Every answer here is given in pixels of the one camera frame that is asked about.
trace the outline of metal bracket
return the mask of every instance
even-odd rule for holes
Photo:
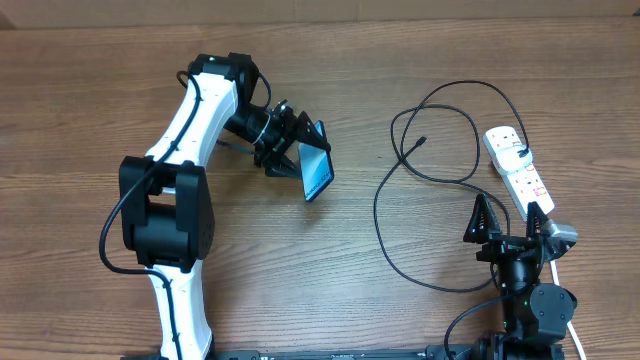
[[[143,356],[125,356],[120,360],[167,360],[167,358],[160,356],[160,354],[143,355]]]
[[[449,351],[456,360],[471,360],[473,356],[473,345],[450,345]],[[429,345],[425,349],[427,360],[447,360],[447,353],[444,351],[444,346],[441,345]]]
[[[260,360],[257,351],[224,351],[215,353],[212,360]]]

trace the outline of smartphone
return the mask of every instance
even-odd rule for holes
[[[318,120],[315,123],[316,130],[327,139],[324,124]],[[298,144],[298,158],[302,171],[302,185],[304,198],[312,202],[324,189],[329,186],[335,177],[331,156],[324,150],[304,143]]]

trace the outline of white cable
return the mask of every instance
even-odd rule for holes
[[[269,123],[271,122],[271,112],[269,112],[268,114],[269,114],[269,118],[267,119],[267,123],[264,124],[264,127],[262,128],[260,135],[258,135],[258,137],[256,138],[256,141],[252,142],[251,145],[255,145],[258,141],[260,141],[262,139],[262,135],[264,135],[264,132],[267,131],[267,127],[269,127]]]
[[[553,283],[560,286],[560,279],[558,279],[558,268],[556,267],[556,261],[551,260],[549,263],[551,264],[551,277],[553,277]],[[580,342],[580,339],[578,339],[578,333],[576,333],[576,329],[573,328],[573,324],[571,323],[571,321],[567,323],[567,328],[569,329],[569,333],[571,334],[573,342],[576,344],[576,349],[578,349],[578,354],[580,354],[580,360],[587,360],[587,355],[584,353],[582,343]]]

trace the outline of white power strip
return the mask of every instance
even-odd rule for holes
[[[484,134],[482,140],[489,151],[489,155],[491,155],[496,169],[500,168],[496,154],[506,149],[516,151],[516,149],[522,147],[522,141],[520,141],[518,134],[511,126],[493,128]],[[551,195],[549,195],[549,191],[542,183],[542,179],[533,163],[508,174],[502,174],[501,172],[501,176],[513,201],[516,203],[522,220],[527,221],[527,208],[530,202],[537,201],[545,214],[553,210],[554,205]]]

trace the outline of black cable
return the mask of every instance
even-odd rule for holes
[[[406,156],[404,154],[404,141],[405,141],[405,138],[406,138],[407,131],[409,130],[409,127],[411,126],[411,121],[413,120],[415,115],[418,113],[418,111],[420,111],[422,109],[452,110],[452,111],[455,111],[455,112],[463,115],[469,121],[469,124],[471,124],[471,127],[473,128],[473,133],[474,133],[475,138],[476,138],[476,160],[475,160],[475,164],[473,165],[473,169],[471,170],[471,172],[469,172],[469,174],[467,174],[466,176],[464,176],[464,177],[462,177],[460,179],[438,179],[438,178],[434,178],[434,177],[431,177],[431,176],[428,176],[428,175],[425,175],[425,174],[419,172],[418,170],[416,170],[409,163],[409,160],[407,160],[407,158],[406,158]],[[398,118],[400,116],[402,116],[402,115],[404,115],[406,113],[412,112],[412,111],[413,111],[413,114],[411,115],[411,117],[409,118],[409,121],[407,122],[407,125],[405,126],[404,132],[402,134],[402,140],[400,141],[400,150],[398,150],[398,146],[396,145],[396,141],[395,141],[395,138],[394,138],[393,127],[394,127],[396,121],[398,120]],[[398,160],[401,161],[403,163],[403,165],[409,171],[411,171],[414,175],[416,175],[416,176],[418,176],[420,178],[423,178],[425,180],[433,181],[433,182],[436,182],[436,183],[456,184],[456,185],[464,186],[464,187],[473,189],[473,190],[475,190],[477,192],[480,192],[480,193],[483,193],[483,194],[487,195],[491,200],[495,201],[495,203],[498,204],[500,209],[502,209],[502,212],[504,213],[504,216],[505,216],[505,219],[506,219],[506,222],[507,222],[507,236],[511,235],[511,218],[509,216],[509,211],[507,210],[507,207],[504,206],[502,201],[500,201],[498,198],[493,196],[491,193],[489,193],[487,191],[484,191],[480,187],[464,182],[464,181],[470,179],[473,176],[473,174],[475,174],[476,170],[478,169],[478,165],[480,164],[480,138],[478,136],[478,129],[476,128],[476,124],[474,123],[474,121],[471,118],[471,116],[469,116],[469,114],[467,114],[463,110],[460,110],[459,108],[454,107],[454,106],[442,105],[442,104],[428,104],[428,105],[425,105],[424,104],[424,100],[423,100],[422,103],[419,105],[419,107],[415,107],[415,108],[404,110],[404,111],[398,113],[398,115],[396,115],[393,118],[393,120],[391,120],[391,145],[393,145],[393,151],[396,153],[396,156],[398,157]]]
[[[424,286],[424,287],[427,287],[427,288],[433,289],[433,290],[444,291],[444,292],[453,292],[453,293],[466,293],[466,292],[472,292],[472,291],[480,290],[482,288],[485,288],[487,285],[491,284],[491,282],[494,281],[494,277],[491,277],[491,279],[489,279],[488,281],[486,281],[486,282],[484,282],[484,283],[482,283],[482,284],[480,284],[478,286],[475,286],[475,287],[472,287],[472,288],[468,288],[468,289],[450,289],[450,288],[440,287],[440,286],[436,286],[436,285],[432,285],[432,284],[427,284],[427,283],[424,283],[422,281],[418,281],[418,280],[410,277],[409,275],[406,275],[402,271],[400,271],[400,269],[398,269],[396,267],[396,265],[393,263],[393,261],[391,261],[391,258],[389,258],[389,255],[387,254],[387,250],[384,247],[384,243],[382,241],[382,235],[380,234],[380,226],[378,225],[378,211],[377,211],[377,209],[378,209],[378,197],[380,195],[380,191],[382,190],[382,187],[387,182],[387,180],[389,180],[391,175],[396,171],[398,166],[400,166],[400,164],[402,164],[402,160],[406,160],[406,158],[409,155],[411,155],[411,153],[415,149],[417,149],[418,147],[422,146],[422,144],[424,144],[425,141],[427,141],[427,138],[424,137],[424,136],[421,137],[420,139],[418,139],[416,144],[406,154],[403,155],[403,158],[401,160],[398,160],[398,162],[395,165],[393,165],[391,170],[389,170],[389,173],[387,173],[387,175],[384,177],[384,179],[382,179],[382,182],[380,183],[380,186],[378,186],[378,190],[376,191],[376,196],[373,198],[373,223],[374,223],[375,228],[376,228],[376,234],[378,234],[378,241],[380,242],[380,249],[382,249],[382,254],[387,259],[387,262],[389,263],[389,265],[391,265],[393,270],[395,270],[400,276],[402,276],[403,278],[411,281],[414,284],[417,284],[417,285],[420,285],[420,286]]]
[[[170,281],[167,279],[166,276],[164,276],[164,274],[156,270],[124,269],[124,268],[120,268],[113,265],[107,258],[106,242],[107,242],[107,234],[109,233],[109,229],[111,229],[111,225],[113,224],[120,210],[122,210],[124,203],[131,196],[131,193],[133,193],[134,190],[136,190],[139,186],[145,183],[149,179],[149,177],[155,172],[155,170],[169,158],[171,153],[173,153],[174,150],[178,149],[178,144],[180,143],[180,140],[182,140],[182,138],[184,137],[184,134],[189,129],[189,125],[191,125],[191,122],[193,122],[193,119],[195,118],[196,113],[198,112],[200,101],[202,101],[202,98],[200,97],[200,87],[198,86],[198,83],[196,82],[196,79],[193,77],[193,75],[189,74],[186,71],[179,71],[177,74],[178,80],[180,81],[181,84],[184,84],[184,81],[182,81],[181,75],[186,75],[187,78],[191,80],[196,92],[195,103],[193,105],[193,109],[191,110],[191,114],[189,114],[187,121],[182,126],[182,129],[180,130],[176,138],[171,142],[171,144],[169,145],[169,148],[164,153],[164,155],[162,155],[158,160],[156,160],[156,162],[147,171],[145,171],[145,173],[138,179],[138,181],[136,181],[133,184],[133,186],[129,189],[129,191],[127,191],[120,198],[120,200],[114,206],[113,210],[111,210],[111,213],[109,214],[109,217],[107,217],[107,221],[105,222],[102,228],[102,232],[100,233],[100,245],[99,245],[100,260],[102,260],[102,263],[104,264],[104,266],[106,266],[109,270],[115,273],[127,274],[127,275],[152,275],[162,280],[162,284],[163,284],[162,287],[164,287],[167,292],[167,303],[169,306],[169,321],[171,323],[171,332],[173,334],[173,338],[171,340],[176,345],[178,360],[182,360],[182,352],[180,350],[180,341],[178,339],[179,334],[176,327],[175,309],[173,306],[173,296],[171,294]]]
[[[513,115],[515,115],[516,120],[518,120],[518,124],[520,124],[520,129],[522,130],[522,135],[524,136],[524,141],[525,141],[526,147],[521,151],[520,156],[523,157],[524,155],[526,155],[529,152],[529,137],[527,136],[527,131],[524,129],[524,124],[522,123],[522,119],[520,118],[520,114],[518,114],[518,110],[516,110],[516,107],[513,105],[513,103],[509,99],[509,97],[504,92],[502,92],[502,90],[498,89],[497,87],[495,87],[492,84],[489,84],[488,82],[479,81],[479,80],[458,80],[458,81],[453,81],[453,82],[450,82],[450,83],[446,83],[444,85],[440,85],[435,90],[430,92],[429,95],[427,95],[422,100],[420,105],[418,105],[416,108],[412,109],[412,110],[415,110],[415,111],[413,112],[413,114],[411,114],[411,117],[409,118],[409,123],[407,124],[407,126],[405,128],[404,134],[402,134],[402,143],[404,143],[404,137],[407,134],[407,130],[409,129],[409,124],[411,123],[413,118],[418,114],[418,111],[422,110],[422,106],[427,103],[427,100],[429,100],[429,98],[431,98],[431,96],[433,94],[435,94],[436,92],[440,91],[441,89],[444,89],[444,88],[452,86],[452,85],[457,85],[457,84],[479,84],[479,85],[484,85],[484,86],[490,87],[491,89],[495,90],[498,94],[500,94],[500,96],[502,96],[502,98],[507,102],[507,104],[511,108],[511,111],[513,111]],[[393,141],[393,126],[392,126],[392,129],[391,129],[391,133],[392,133],[391,140]],[[400,144],[400,152],[402,152],[402,143]],[[398,149],[396,148],[395,143],[393,145],[393,148],[396,151],[396,154],[398,154]]]
[[[498,283],[496,282],[496,272],[495,270],[493,270],[493,265],[495,265],[495,263],[491,263],[491,265],[489,266],[489,271],[491,272],[491,279],[493,279],[493,285],[495,285],[496,289],[500,290],[500,287],[498,286]]]
[[[264,110],[267,111],[269,105],[271,105],[271,84],[269,84],[269,81],[262,73],[258,73],[258,77],[262,79],[264,86],[267,88],[267,104],[263,106]]]
[[[502,295],[500,297],[493,298],[493,299],[491,299],[489,301],[486,301],[486,302],[484,302],[482,304],[476,305],[476,306],[470,308],[469,310],[463,312],[462,314],[458,315],[458,317],[455,320],[453,320],[451,325],[449,325],[449,327],[447,328],[447,331],[444,333],[444,352],[447,355],[447,358],[449,360],[455,360],[453,354],[451,354],[451,351],[449,350],[449,336],[451,335],[451,331],[453,331],[453,328],[462,319],[464,319],[467,315],[473,314],[474,312],[479,311],[481,309],[484,309],[485,307],[487,307],[489,305],[493,305],[493,304],[495,304],[497,302],[502,302],[502,301],[505,301],[507,299],[510,299],[511,297],[523,294],[526,291],[528,291],[532,286],[534,286],[536,284],[536,281],[538,281],[538,279],[540,278],[540,274],[542,273],[542,268],[544,266],[544,259],[545,259],[545,248],[544,247],[545,247],[545,241],[543,239],[538,244],[538,248],[540,249],[540,259],[538,260],[538,271],[537,271],[537,274],[533,279],[531,279],[531,282],[529,284],[527,284],[527,286],[523,287],[522,289],[520,289],[519,291],[516,291],[513,294],[505,294],[505,295]]]
[[[241,153],[245,153],[245,154],[249,154],[249,155],[253,155],[256,152],[253,150],[249,150],[241,145],[237,145],[237,144],[232,144],[230,142],[226,142],[226,141],[222,141],[222,140],[216,140],[216,144],[218,145],[222,145],[222,146],[226,146],[231,150],[235,150]]]

